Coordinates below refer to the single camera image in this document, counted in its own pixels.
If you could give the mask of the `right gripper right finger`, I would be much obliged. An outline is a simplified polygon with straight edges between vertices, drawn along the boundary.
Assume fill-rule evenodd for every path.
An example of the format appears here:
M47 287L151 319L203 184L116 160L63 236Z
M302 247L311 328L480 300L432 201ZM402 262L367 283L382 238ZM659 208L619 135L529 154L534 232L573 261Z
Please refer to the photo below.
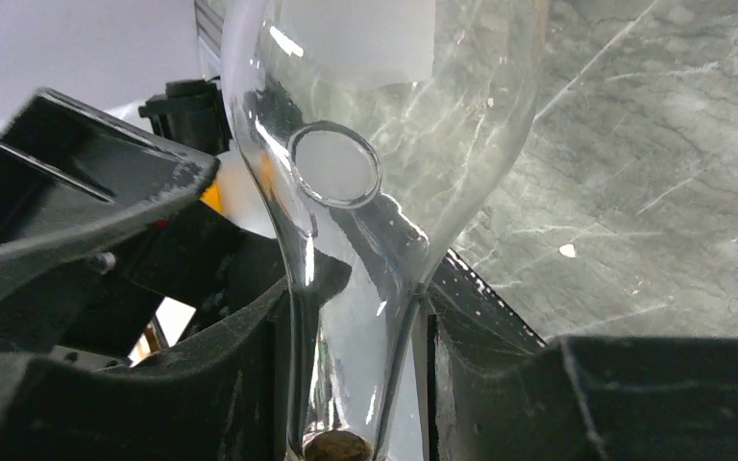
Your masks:
M738 460L738 339L543 340L457 254L428 291L432 460Z

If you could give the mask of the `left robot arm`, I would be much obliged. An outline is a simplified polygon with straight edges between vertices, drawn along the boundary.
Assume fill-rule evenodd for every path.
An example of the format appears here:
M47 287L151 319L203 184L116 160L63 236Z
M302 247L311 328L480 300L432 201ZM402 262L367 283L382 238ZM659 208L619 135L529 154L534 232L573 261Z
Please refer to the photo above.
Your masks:
M142 130L57 90L0 129L0 348L56 342L124 242L209 188L230 133L212 82L169 83Z

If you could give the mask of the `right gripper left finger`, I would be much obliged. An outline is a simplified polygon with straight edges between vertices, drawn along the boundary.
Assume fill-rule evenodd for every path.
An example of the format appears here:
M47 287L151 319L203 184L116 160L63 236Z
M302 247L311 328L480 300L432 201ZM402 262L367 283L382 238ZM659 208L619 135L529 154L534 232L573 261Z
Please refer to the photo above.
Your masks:
M134 367L0 352L0 460L280 459L283 275L274 251L237 258L259 296Z

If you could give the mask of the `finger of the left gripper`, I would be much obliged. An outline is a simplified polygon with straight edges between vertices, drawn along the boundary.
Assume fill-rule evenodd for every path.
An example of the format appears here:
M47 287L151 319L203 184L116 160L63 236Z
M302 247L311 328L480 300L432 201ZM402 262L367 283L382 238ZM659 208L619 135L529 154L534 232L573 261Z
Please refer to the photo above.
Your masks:
M212 155L37 89L0 130L0 303L198 201L218 167Z

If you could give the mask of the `clear bottle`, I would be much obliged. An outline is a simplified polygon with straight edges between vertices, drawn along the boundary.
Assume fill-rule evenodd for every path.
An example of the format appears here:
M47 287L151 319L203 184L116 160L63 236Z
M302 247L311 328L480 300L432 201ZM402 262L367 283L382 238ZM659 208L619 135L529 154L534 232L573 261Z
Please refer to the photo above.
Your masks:
M533 123L545 1L231 1L221 83L289 288L279 456L384 460L415 317Z

